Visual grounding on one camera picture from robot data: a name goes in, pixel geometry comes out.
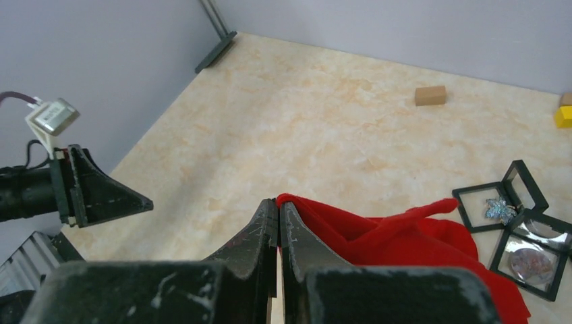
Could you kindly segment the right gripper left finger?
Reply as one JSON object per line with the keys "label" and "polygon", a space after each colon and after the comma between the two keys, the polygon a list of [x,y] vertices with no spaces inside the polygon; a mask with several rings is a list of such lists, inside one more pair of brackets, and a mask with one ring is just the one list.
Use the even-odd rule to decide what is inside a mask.
{"label": "right gripper left finger", "polygon": [[211,323],[270,323],[277,296],[278,208],[264,199],[249,223],[205,261],[223,265]]}

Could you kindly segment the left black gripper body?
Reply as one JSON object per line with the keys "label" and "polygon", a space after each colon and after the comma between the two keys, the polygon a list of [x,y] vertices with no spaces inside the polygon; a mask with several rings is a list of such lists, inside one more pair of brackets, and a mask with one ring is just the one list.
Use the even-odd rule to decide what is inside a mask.
{"label": "left black gripper body", "polygon": [[72,215],[73,207],[69,205],[68,189],[66,188],[65,177],[62,165],[65,163],[65,153],[62,149],[53,151],[53,158],[50,162],[50,176],[53,188],[55,204],[60,221],[68,226],[76,225],[76,218]]}

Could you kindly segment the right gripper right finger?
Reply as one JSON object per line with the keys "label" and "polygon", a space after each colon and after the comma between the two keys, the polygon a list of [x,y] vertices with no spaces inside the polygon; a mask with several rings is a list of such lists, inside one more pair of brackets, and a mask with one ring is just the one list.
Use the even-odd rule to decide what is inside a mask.
{"label": "right gripper right finger", "polygon": [[279,219],[285,322],[324,323],[322,291],[314,274],[352,265],[306,226],[293,202],[281,205]]}

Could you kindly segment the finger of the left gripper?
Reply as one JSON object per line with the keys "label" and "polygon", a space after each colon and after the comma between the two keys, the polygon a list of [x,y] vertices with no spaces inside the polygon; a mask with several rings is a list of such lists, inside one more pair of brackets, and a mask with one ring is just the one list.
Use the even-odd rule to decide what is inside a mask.
{"label": "finger of the left gripper", "polygon": [[74,144],[67,152],[73,178],[69,193],[76,226],[98,225],[154,209],[149,198],[101,171],[88,149]]}

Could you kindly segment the red t-shirt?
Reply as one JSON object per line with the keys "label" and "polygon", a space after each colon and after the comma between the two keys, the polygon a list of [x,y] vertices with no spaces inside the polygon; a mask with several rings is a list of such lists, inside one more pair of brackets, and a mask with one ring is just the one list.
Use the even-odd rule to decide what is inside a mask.
{"label": "red t-shirt", "polygon": [[484,282],[503,323],[527,323],[531,316],[517,285],[481,264],[469,231],[433,218],[454,211],[454,198],[388,217],[362,217],[287,193],[277,197],[283,203],[293,203],[308,229],[353,265],[461,267]]}

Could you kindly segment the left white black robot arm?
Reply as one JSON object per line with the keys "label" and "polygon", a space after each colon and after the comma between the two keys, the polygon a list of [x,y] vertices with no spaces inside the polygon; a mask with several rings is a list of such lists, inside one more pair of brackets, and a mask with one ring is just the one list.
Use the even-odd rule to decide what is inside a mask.
{"label": "left white black robot arm", "polygon": [[1,221],[58,213],[60,222],[88,227],[154,208],[143,194],[105,174],[78,144],[53,157],[1,168]]}

